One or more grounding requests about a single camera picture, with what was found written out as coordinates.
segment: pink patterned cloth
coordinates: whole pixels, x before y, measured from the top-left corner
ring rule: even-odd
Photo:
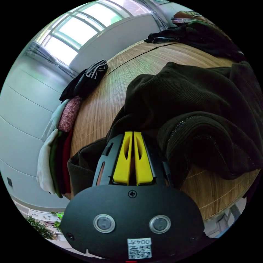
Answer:
[[[58,124],[59,131],[69,132],[73,128],[81,102],[82,99],[79,96],[68,102]]]

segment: wooden table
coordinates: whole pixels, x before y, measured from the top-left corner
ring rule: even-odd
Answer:
[[[233,63],[180,43],[147,44],[141,41],[130,46],[108,61],[109,68],[101,83],[82,103],[75,122],[71,156],[107,134],[114,117],[124,105],[127,86],[136,76],[155,75],[168,61],[203,68],[225,67]],[[258,173],[256,170],[228,181],[193,166],[181,190],[196,202],[206,222],[240,199]]]

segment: qr code label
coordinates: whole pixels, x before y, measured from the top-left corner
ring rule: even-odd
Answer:
[[[129,259],[151,258],[151,238],[129,238],[128,255]]]
[[[151,246],[128,246],[129,259],[151,258]]]

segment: window frame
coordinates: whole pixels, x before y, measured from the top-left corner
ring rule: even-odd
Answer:
[[[104,7],[106,7],[107,9],[111,10],[112,12],[114,12],[117,16],[121,17],[121,20],[118,22],[121,22],[123,19],[131,19],[134,17],[134,15],[132,15],[127,9],[125,9],[124,7],[120,6],[119,4],[115,3],[114,1],[111,0],[104,0],[105,2],[101,3],[101,2],[97,2],[97,1],[93,1],[93,2],[89,2],[86,4],[83,4],[77,8],[74,8],[62,15],[60,15],[58,18],[54,19],[51,23],[49,23],[43,30],[41,30],[38,33],[38,36],[35,38],[35,41],[37,41],[37,39],[40,38],[41,35],[45,34],[45,32],[47,30],[50,30],[50,32],[47,34],[47,36],[42,40],[42,42],[40,43],[43,46],[46,46],[46,44],[49,42],[49,40],[51,39],[51,37],[54,37],[58,40],[60,40],[61,42],[63,42],[64,44],[66,44],[67,46],[69,46],[70,48],[72,48],[74,51],[76,51],[77,53],[79,52],[79,50],[90,40],[88,40],[85,44],[81,45],[80,43],[78,43],[76,40],[72,39],[71,37],[69,37],[68,35],[59,32],[59,30],[62,28],[63,25],[65,25],[71,18],[76,18],[78,20],[80,20],[81,22],[87,24],[88,26],[90,26],[93,30],[95,30],[97,33],[92,37],[96,37],[100,34],[103,33],[103,31],[109,27],[111,27],[113,24],[109,25],[109,26],[105,26],[102,22],[100,22],[98,19],[94,18],[93,16],[83,12],[83,10],[87,9],[89,6],[92,6],[94,4],[99,4],[102,5]],[[119,7],[123,12],[127,13],[129,15],[129,17],[124,17],[119,10],[114,9],[111,5],[107,5],[106,3],[109,2],[117,7]],[[77,14],[81,14],[83,16],[86,16],[87,18],[92,19],[95,23],[97,23],[101,28],[103,28],[103,30],[99,30],[98,28],[96,28],[93,24],[91,24],[90,22],[86,21],[85,19],[78,17]]]

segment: black jacket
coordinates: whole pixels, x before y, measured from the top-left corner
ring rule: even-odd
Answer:
[[[159,33],[150,34],[144,41],[154,44],[178,41],[212,56],[227,57],[235,62],[246,60],[244,54],[230,39],[201,21],[179,27],[170,27]]]
[[[125,131],[157,140],[180,188],[191,164],[224,179],[263,167],[263,94],[247,62],[200,68],[168,62],[139,75],[106,136],[68,161],[73,193],[92,185],[106,143]]]

